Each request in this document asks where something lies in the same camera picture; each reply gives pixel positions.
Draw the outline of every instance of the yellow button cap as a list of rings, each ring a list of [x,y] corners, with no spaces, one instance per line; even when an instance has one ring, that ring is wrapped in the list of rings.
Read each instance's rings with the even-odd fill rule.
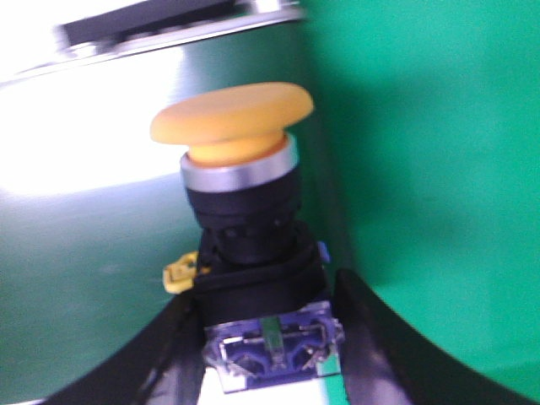
[[[238,165],[280,150],[284,128],[312,111],[310,94],[297,84],[247,84],[171,105],[150,131],[156,142],[188,145],[196,165]]]

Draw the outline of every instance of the reflective metal surface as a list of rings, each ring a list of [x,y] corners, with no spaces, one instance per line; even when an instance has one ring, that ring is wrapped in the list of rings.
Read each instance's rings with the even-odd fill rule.
[[[200,167],[184,154],[181,159],[181,173],[184,184],[192,190],[235,192],[275,180],[289,173],[298,162],[296,141],[288,136],[287,145],[277,153],[243,165]]]
[[[152,143],[151,119],[230,85],[310,89],[297,29],[248,30],[0,89],[0,402],[62,388],[165,305],[161,269],[197,249],[200,229],[178,174],[185,149]],[[310,163],[321,139],[315,118],[293,132],[307,139],[303,216],[340,245],[314,198],[316,173],[327,176],[324,156]]]

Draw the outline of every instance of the silver metal ring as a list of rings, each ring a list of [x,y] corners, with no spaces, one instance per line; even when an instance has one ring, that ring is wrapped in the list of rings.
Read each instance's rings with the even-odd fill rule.
[[[299,162],[296,141],[290,135],[287,139],[285,148],[275,154],[243,165],[199,167],[184,154],[181,158],[184,185],[197,192],[237,192],[276,180]]]

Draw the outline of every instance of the green metal panel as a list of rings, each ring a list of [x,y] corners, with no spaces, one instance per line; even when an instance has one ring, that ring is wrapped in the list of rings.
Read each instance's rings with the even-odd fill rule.
[[[211,89],[311,87],[298,34],[298,24],[279,24],[1,89],[0,403],[60,389],[165,306],[161,269],[196,250],[201,231],[179,175],[132,176],[180,158],[149,140],[149,123]],[[313,157],[318,128],[311,118],[294,129],[305,161],[302,215],[339,248],[320,215],[337,193],[315,181],[327,176],[326,155]],[[328,195],[321,202],[319,186]]]
[[[357,268],[540,400],[540,3],[303,4]]]

